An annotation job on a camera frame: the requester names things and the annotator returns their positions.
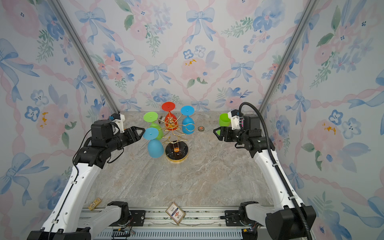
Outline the lime green wine glass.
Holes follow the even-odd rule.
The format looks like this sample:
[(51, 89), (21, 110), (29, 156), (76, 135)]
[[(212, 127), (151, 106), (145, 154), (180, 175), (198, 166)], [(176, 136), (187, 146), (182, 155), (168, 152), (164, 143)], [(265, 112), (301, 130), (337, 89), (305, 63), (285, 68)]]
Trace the lime green wine glass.
[(155, 128), (158, 130), (159, 134), (156, 139), (160, 141), (164, 134), (161, 126), (158, 124), (158, 118), (159, 116), (156, 112), (148, 112), (143, 117), (145, 122), (150, 123), (150, 128)]
[(228, 113), (224, 113), (224, 114), (220, 115), (219, 126), (220, 127), (230, 127), (231, 126), (231, 119), (228, 117)]

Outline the lime green back wine glass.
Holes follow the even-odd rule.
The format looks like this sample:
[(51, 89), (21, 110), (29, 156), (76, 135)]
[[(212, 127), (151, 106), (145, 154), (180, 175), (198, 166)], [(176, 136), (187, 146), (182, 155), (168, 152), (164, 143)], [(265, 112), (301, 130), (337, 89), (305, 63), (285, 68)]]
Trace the lime green back wine glass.
[(159, 116), (156, 112), (148, 112), (143, 117), (145, 122), (150, 123), (150, 128), (155, 128), (158, 130), (159, 134), (156, 139), (160, 141), (164, 134), (161, 126), (158, 124), (158, 118)]

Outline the light blue front wine glass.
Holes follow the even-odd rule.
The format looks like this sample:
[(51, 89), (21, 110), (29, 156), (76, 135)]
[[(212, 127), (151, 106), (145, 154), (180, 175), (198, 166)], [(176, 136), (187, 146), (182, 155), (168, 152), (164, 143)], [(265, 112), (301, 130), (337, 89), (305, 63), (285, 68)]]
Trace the light blue front wine glass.
[(162, 143), (157, 139), (159, 131), (156, 128), (148, 128), (143, 134), (143, 138), (148, 140), (148, 152), (151, 158), (160, 158), (164, 154)]

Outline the gold wire glass rack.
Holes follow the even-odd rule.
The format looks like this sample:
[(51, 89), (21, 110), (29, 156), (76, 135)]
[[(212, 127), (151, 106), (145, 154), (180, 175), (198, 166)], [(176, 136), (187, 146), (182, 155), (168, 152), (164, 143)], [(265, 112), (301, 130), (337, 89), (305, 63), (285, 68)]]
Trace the gold wire glass rack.
[(183, 162), (189, 153), (189, 147), (186, 143), (186, 134), (182, 132), (182, 125), (179, 124), (178, 127), (174, 130), (167, 130), (163, 119), (159, 121), (163, 124), (161, 126), (163, 130), (162, 144), (164, 145), (165, 156), (172, 163), (181, 163)]

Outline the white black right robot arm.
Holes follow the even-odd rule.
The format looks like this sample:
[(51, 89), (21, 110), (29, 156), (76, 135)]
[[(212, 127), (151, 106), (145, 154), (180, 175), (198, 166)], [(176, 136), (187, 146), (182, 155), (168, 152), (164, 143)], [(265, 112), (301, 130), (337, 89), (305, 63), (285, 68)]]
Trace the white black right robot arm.
[(255, 201), (241, 203), (234, 218), (246, 226), (243, 232), (255, 235), (259, 227), (266, 227), (273, 240), (311, 240), (315, 210), (304, 204), (281, 169), (264, 119), (257, 115), (240, 115), (238, 111), (227, 113), (226, 119), (225, 127), (214, 129), (215, 136), (249, 152), (262, 170), (273, 200), (272, 207)]

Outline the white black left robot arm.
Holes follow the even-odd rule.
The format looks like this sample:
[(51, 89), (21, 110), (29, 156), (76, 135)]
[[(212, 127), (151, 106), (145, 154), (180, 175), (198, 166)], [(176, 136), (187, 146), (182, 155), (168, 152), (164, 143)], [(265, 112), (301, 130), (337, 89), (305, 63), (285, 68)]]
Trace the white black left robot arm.
[(122, 115), (112, 115), (91, 125), (91, 136), (73, 157), (69, 181), (53, 212), (38, 231), (29, 233), (29, 240), (92, 240), (112, 224), (129, 225), (132, 215), (126, 202), (113, 201), (101, 212), (82, 221), (80, 215), (97, 176), (112, 160), (112, 152), (141, 140), (144, 128), (124, 127)]

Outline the blue back wine glass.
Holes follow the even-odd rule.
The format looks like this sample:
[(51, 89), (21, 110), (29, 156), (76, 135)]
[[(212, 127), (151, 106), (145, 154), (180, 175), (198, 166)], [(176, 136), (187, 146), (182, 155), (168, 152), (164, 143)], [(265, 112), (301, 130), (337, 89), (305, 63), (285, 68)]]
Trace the blue back wine glass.
[(185, 116), (182, 121), (182, 131), (186, 135), (191, 135), (195, 131), (195, 122), (191, 118), (195, 112), (192, 106), (184, 106), (181, 108), (181, 114)]

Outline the red wine glass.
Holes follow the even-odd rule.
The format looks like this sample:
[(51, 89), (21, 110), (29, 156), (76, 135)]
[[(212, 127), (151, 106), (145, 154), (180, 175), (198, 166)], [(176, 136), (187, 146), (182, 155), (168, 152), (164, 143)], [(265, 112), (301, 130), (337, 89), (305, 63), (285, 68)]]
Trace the red wine glass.
[(176, 105), (173, 102), (166, 102), (162, 105), (163, 111), (167, 112), (163, 122), (167, 130), (174, 130), (178, 127), (177, 117), (172, 113)]

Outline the yellow label tag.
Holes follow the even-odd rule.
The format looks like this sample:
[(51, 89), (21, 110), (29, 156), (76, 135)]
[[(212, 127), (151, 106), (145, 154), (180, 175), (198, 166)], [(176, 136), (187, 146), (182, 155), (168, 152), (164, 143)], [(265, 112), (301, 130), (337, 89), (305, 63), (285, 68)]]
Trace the yellow label tag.
[(92, 201), (89, 206), (88, 206), (88, 209), (90, 211), (93, 211), (100, 203), (102, 202), (102, 199), (100, 198), (96, 198), (94, 201)]

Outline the diamond printed card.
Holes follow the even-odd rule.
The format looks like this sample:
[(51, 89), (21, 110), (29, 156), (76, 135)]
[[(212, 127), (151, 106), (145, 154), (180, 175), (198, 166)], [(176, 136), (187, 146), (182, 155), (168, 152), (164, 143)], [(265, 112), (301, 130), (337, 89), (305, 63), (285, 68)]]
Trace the diamond printed card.
[(166, 209), (166, 213), (176, 223), (176, 225), (179, 225), (186, 216), (186, 213), (175, 202), (172, 202), (169, 205)]

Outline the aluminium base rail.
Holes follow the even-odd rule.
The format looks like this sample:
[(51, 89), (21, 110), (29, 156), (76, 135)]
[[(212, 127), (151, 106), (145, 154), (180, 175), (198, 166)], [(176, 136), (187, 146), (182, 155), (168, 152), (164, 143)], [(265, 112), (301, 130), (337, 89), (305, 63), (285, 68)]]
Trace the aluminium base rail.
[(237, 207), (183, 207), (177, 224), (165, 207), (131, 207), (132, 222), (122, 230), (111, 224), (96, 240), (269, 240), (264, 226), (243, 224)]

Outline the left corner aluminium post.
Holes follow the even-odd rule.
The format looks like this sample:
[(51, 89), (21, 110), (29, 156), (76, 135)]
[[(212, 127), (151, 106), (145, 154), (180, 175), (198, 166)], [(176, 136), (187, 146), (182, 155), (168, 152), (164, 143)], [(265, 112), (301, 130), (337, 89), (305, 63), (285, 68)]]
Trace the left corner aluminium post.
[(71, 41), (74, 43), (74, 47), (76, 48), (77, 52), (81, 57), (81, 60), (84, 62), (85, 66), (87, 67), (94, 81), (99, 87), (101, 93), (104, 95), (107, 103), (110, 105), (112, 109), (112, 113), (114, 114), (120, 113), (120, 110), (118, 109), (117, 104), (115, 103), (114, 99), (112, 98), (112, 95), (108, 91), (106, 84), (100, 77), (96, 66), (93, 64), (91, 56), (89, 55), (85, 45), (82, 43), (81, 38), (77, 33), (74, 25), (72, 24), (68, 14), (66, 13), (61, 1), (53, 0), (53, 1), (48, 1), (48, 3), (53, 9), (53, 12), (58, 17), (61, 24), (63, 25), (64, 30), (70, 36)]

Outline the corner aluminium post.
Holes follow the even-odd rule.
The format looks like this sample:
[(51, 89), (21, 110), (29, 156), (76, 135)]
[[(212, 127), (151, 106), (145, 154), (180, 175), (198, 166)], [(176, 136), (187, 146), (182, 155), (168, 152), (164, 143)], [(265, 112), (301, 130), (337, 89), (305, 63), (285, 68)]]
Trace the corner aluminium post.
[(106, 84), (100, 77), (96, 66), (93, 64), (91, 56), (89, 55), (85, 45), (82, 43), (81, 38), (77, 33), (74, 25), (72, 24), (68, 14), (66, 13), (61, 1), (53, 0), (53, 1), (48, 1), (48, 3), (53, 9), (53, 12), (58, 17), (61, 24), (63, 25), (64, 30), (70, 36), (71, 41), (74, 43), (74, 47), (76, 48), (77, 52), (81, 57), (81, 60), (84, 62), (85, 66), (87, 67), (94, 81), (99, 87), (101, 93), (104, 95), (107, 103), (110, 105), (112, 109), (112, 113), (114, 114), (120, 113), (120, 110), (118, 109), (117, 104), (115, 103), (114, 99), (112, 98), (112, 95), (108, 91)]
[(283, 75), (283, 71), (285, 70), (286, 66), (290, 62), (291, 57), (294, 54), (294, 51), (298, 47), (299, 40), (303, 36), (305, 29), (308, 27), (308, 24), (310, 22), (310, 18), (313, 16), (317, 4), (318, 4), (317, 0), (308, 1), (308, 4), (303, 11), (303, 15), (300, 18), (300, 21), (299, 21), (295, 31), (293, 32), (292, 39), (290, 40), (290, 42), (289, 42), (289, 44), (288, 44), (288, 46), (287, 46), (287, 48), (283, 54), (281, 64), (277, 68), (277, 71), (276, 71), (274, 77), (272, 78), (272, 81), (271, 81), (271, 83), (267, 89), (266, 95), (264, 96), (263, 101), (260, 105), (260, 111), (262, 114), (267, 112), (268, 102), (271, 99), (271, 97), (273, 96), (275, 88), (278, 85), (281, 76)]

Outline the right corner aluminium post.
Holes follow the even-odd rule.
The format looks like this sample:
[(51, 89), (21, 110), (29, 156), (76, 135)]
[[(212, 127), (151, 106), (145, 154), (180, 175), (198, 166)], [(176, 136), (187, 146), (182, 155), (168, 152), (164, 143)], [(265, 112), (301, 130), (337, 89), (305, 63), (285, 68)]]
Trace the right corner aluminium post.
[(289, 42), (289, 44), (288, 44), (288, 46), (287, 46), (287, 48), (283, 54), (281, 64), (277, 68), (277, 71), (276, 71), (274, 77), (272, 78), (272, 81), (271, 81), (271, 83), (267, 89), (266, 95), (264, 96), (263, 101), (260, 105), (260, 111), (262, 114), (267, 112), (268, 102), (271, 99), (271, 97), (273, 96), (275, 88), (278, 85), (281, 76), (283, 75), (283, 71), (285, 70), (286, 66), (290, 62), (291, 57), (294, 54), (294, 51), (298, 47), (299, 40), (303, 36), (305, 29), (308, 27), (308, 24), (310, 22), (310, 18), (313, 16), (317, 4), (318, 4), (317, 0), (308, 1), (308, 4), (303, 11), (303, 15), (300, 18), (300, 21), (299, 21), (295, 31), (293, 32), (292, 39), (290, 40), (290, 42)]

